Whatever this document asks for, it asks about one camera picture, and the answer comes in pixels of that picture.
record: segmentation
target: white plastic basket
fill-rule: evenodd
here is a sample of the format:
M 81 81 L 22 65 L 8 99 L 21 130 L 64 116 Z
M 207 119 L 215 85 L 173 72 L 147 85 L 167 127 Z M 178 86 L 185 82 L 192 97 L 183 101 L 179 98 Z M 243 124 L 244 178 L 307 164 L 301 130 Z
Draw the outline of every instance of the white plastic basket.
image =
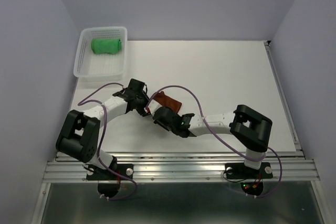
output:
M 121 39 L 121 50 L 115 54 L 95 55 L 92 39 Z M 121 80 L 127 55 L 127 29 L 125 27 L 94 27 L 80 33 L 73 74 L 76 77 Z

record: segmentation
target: metal frame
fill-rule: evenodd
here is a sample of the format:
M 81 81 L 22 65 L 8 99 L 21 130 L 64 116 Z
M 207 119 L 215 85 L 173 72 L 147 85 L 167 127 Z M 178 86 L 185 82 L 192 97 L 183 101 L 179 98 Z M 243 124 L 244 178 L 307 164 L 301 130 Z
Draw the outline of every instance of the metal frame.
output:
M 282 180 L 311 181 L 323 221 L 333 223 L 315 163 L 304 157 L 269 45 L 267 42 L 264 42 L 264 45 L 296 147 L 296 152 L 278 153 L 283 164 Z M 226 183 L 227 181 L 222 177 L 225 164 L 243 160 L 238 155 L 229 152 L 111 154 L 118 158 L 118 163 L 134 164 L 133 179 L 138 183 Z M 272 181 L 277 181 L 280 172 L 278 160 L 273 153 L 268 153 L 265 161 L 271 163 L 274 174 Z M 63 153 L 57 153 L 55 160 L 47 163 L 32 224 L 42 221 L 51 183 L 96 183 L 86 180 L 87 171 L 82 165 Z

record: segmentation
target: brown object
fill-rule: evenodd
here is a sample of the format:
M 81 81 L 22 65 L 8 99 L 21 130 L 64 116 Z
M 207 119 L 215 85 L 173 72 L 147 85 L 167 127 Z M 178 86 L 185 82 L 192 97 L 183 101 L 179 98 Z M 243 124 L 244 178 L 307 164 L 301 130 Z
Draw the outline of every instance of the brown object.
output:
M 168 108 L 172 109 L 175 113 L 177 113 L 182 106 L 181 102 L 178 102 L 178 101 L 174 100 L 173 98 L 170 98 L 168 95 L 165 95 L 163 91 L 158 93 L 153 98 L 153 100 L 158 102 L 159 104 L 161 104 L 164 107 L 168 107 Z

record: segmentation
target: white tabletop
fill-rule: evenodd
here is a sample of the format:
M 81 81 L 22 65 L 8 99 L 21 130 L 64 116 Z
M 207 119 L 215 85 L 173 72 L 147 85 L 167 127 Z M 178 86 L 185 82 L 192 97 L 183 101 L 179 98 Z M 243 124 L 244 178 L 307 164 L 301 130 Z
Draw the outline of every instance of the white tabletop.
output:
M 205 115 L 221 114 L 245 104 L 273 121 L 269 146 L 278 152 L 294 152 L 295 146 L 280 95 L 262 41 L 128 41 L 125 86 L 131 78 L 145 82 L 149 96 L 157 89 L 178 84 L 199 98 Z M 71 108 L 107 82 L 79 80 Z M 94 98 L 104 101 L 120 88 L 105 88 Z M 182 102 L 179 114 L 198 113 L 184 90 L 165 93 Z M 245 147 L 231 135 L 221 135 L 239 151 Z M 150 116 L 136 111 L 108 124 L 103 150 L 107 152 L 230 152 L 212 135 L 180 138 L 153 124 Z

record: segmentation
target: rolled green towel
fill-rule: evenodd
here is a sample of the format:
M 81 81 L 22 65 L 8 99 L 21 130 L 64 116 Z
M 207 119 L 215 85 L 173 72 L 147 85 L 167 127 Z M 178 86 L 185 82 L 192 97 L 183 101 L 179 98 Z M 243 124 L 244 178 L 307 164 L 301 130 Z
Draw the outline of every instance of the rolled green towel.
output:
M 93 39 L 91 49 L 94 54 L 116 54 L 121 50 L 120 39 Z

